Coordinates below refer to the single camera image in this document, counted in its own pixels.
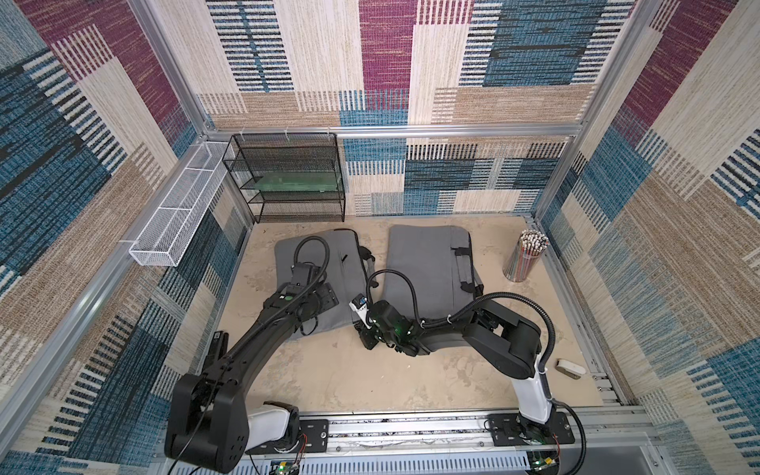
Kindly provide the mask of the grey laptop bag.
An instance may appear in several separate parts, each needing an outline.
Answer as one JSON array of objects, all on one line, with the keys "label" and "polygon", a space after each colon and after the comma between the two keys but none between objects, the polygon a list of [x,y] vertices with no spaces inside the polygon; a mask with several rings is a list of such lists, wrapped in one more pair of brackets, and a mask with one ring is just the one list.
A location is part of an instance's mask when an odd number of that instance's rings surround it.
[{"label": "grey laptop bag", "polygon": [[[367,247],[360,244],[359,235],[353,229],[340,228],[318,233],[317,236],[322,237],[330,248],[325,285],[332,289],[332,301],[329,303],[325,292],[318,291],[325,296],[320,314],[316,319],[306,322],[303,330],[296,330],[290,340],[352,326],[357,316],[350,309],[350,302],[359,294],[366,295],[366,279],[374,272],[374,256]],[[305,237],[283,239],[275,245],[277,287],[291,280],[294,253],[303,239]],[[324,248],[316,241],[306,243],[300,250],[301,262],[319,265],[323,260]]]},{"label": "grey laptop bag", "polygon": [[382,275],[380,299],[410,320],[418,310],[426,326],[444,322],[484,294],[471,235],[461,227],[392,227],[386,267],[403,275]]}]

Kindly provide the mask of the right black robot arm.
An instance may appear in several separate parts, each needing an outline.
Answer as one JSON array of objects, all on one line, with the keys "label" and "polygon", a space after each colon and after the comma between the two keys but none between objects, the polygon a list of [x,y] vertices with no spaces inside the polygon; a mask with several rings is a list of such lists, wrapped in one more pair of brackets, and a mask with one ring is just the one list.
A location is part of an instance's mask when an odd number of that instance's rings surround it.
[{"label": "right black robot arm", "polygon": [[359,294],[350,301],[358,317],[354,328],[368,350],[380,342],[406,356],[429,355],[445,348],[469,346],[513,384],[518,411],[488,416],[484,429],[496,447],[514,445],[573,445],[568,417],[552,401],[545,377],[540,335],[532,321],[499,304],[499,298],[521,297],[492,293],[437,322],[416,322],[385,300],[375,303]]}]

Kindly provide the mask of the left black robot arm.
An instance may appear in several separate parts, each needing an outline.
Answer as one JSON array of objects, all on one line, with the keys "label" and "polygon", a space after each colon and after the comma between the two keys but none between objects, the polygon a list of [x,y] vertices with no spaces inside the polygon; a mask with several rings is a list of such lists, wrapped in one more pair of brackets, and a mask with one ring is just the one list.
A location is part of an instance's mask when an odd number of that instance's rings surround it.
[{"label": "left black robot arm", "polygon": [[291,280],[264,303],[259,318],[231,350],[199,374],[185,374],[171,395],[164,454],[220,473],[231,472],[261,445],[300,447],[299,410],[269,402],[250,412],[247,393],[277,348],[316,318],[326,265],[296,263]]}]

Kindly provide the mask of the green tray on shelf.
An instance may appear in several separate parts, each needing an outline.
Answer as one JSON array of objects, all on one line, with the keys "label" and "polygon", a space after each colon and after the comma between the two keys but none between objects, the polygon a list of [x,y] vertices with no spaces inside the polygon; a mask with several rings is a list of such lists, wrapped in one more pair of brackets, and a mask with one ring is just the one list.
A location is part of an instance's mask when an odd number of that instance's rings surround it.
[{"label": "green tray on shelf", "polygon": [[260,192],[334,192],[338,180],[332,172],[271,172],[261,178],[251,178],[243,184],[245,190]]}]

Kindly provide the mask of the black stapler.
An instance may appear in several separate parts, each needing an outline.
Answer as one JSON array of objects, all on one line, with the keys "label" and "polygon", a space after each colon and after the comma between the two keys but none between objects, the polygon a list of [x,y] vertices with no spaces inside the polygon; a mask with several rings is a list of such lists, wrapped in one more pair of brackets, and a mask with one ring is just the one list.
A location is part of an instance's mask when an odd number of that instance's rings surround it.
[{"label": "black stapler", "polygon": [[230,334],[225,331],[214,332],[206,357],[204,359],[202,370],[206,371],[228,351]]}]

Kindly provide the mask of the cup of pencils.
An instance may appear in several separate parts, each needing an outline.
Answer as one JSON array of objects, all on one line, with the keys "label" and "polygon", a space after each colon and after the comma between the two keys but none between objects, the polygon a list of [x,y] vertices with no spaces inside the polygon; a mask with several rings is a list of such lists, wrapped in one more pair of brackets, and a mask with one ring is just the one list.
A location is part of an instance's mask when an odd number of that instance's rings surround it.
[{"label": "cup of pencils", "polygon": [[504,275],[513,282],[523,282],[549,245],[548,236],[538,230],[524,230],[507,260]]}]

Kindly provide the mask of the white eraser block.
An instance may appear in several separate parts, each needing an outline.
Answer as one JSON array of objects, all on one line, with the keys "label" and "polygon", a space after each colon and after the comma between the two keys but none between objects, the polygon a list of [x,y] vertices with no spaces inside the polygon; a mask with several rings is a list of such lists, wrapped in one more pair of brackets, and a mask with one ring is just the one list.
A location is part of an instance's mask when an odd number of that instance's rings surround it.
[{"label": "white eraser block", "polygon": [[575,380],[579,380],[584,375],[588,374],[588,371],[584,366],[565,358],[558,358],[558,360],[556,360],[555,369],[559,373]]}]

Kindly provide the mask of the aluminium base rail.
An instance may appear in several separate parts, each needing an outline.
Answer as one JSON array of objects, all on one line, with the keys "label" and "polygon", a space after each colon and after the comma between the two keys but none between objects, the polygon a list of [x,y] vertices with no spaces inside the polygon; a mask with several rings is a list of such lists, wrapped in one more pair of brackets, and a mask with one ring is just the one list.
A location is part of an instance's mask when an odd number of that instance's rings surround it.
[{"label": "aluminium base rail", "polygon": [[298,460],[303,474],[523,474],[544,457],[558,459],[547,474],[566,474],[583,455],[583,474],[672,474],[653,423],[641,407],[579,408],[575,443],[498,443],[493,410],[307,412],[325,433],[310,431],[309,451],[244,456],[236,474],[268,474]]}]

